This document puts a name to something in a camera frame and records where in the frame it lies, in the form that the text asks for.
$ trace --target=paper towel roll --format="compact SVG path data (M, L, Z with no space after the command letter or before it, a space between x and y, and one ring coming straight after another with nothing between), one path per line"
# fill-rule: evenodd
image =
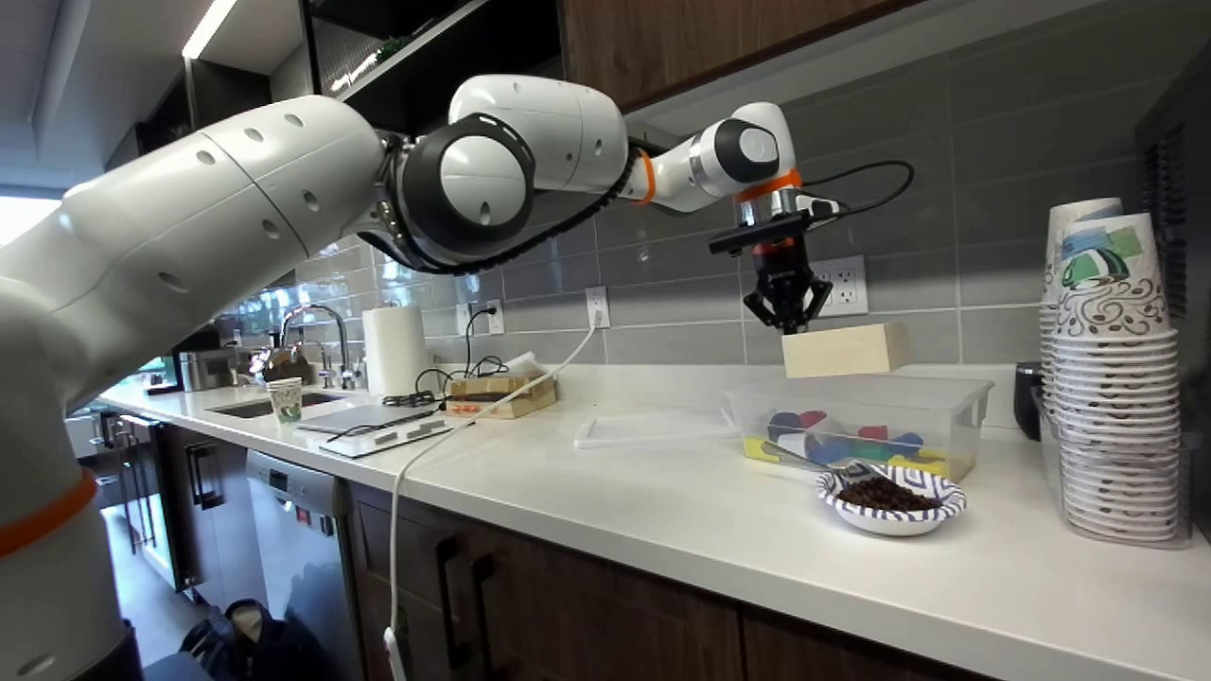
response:
M362 311L366 332L366 390L414 394L417 376L426 366L424 325L417 307L373 307Z

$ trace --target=backsplash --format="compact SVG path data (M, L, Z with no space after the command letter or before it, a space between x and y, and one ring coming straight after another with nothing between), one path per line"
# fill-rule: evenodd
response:
M785 104L805 180L869 158L908 158L921 171L882 214L810 234L812 256L863 253L869 288L869 316L826 320L816 328L899 323L912 362L1033 359L1044 214L1101 193L1143 210L1137 124L1202 43L1211 5L1111 0ZM859 206L892 183L897 173L865 173L822 193ZM435 359L462 359L459 303L498 298L503 332L478 338L478 357L561 359L588 332L583 288L604 288L613 325L583 362L781 362L781 332L743 307L754 270L709 253L709 234L729 219L729 206L698 217L613 206L503 270L459 282L405 274L343 239L298 267L298 285L276 298L334 303L356 345L362 307L417 303ZM246 303L236 320L281 303Z

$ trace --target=white countertop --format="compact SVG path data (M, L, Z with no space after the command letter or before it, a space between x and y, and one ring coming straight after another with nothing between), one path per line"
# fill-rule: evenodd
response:
M600 412L714 410L727 390L781 383L777 366L574 366L561 380L561 404L459 430L407 470L405 496L986 678L1207 678L1211 550L1128 550L1071 535L1042 451L1010 428L1010 372L970 372L999 380L981 462L960 485L970 514L916 541L840 528L816 504L812 472L747 462L729 441L571 447ZM274 417L213 412L255 399L103 394L107 404L386 491L430 447L343 462Z

